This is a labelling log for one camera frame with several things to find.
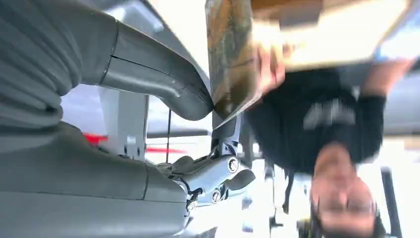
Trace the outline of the person's left hand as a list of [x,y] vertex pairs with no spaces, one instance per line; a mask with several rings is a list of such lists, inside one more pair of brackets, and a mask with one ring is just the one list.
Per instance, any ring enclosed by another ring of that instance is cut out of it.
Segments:
[[254,63],[257,95],[250,109],[277,98],[286,76],[283,53],[272,45],[255,45]]

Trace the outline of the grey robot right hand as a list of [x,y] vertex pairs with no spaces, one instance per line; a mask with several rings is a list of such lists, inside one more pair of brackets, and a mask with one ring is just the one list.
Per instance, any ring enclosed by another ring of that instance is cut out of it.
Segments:
[[213,111],[205,79],[168,31],[139,31],[80,0],[1,1],[1,237],[169,237],[195,207],[241,194],[255,175],[235,154],[239,123],[206,156],[153,165],[62,120],[62,96],[87,84],[156,96],[197,121]]

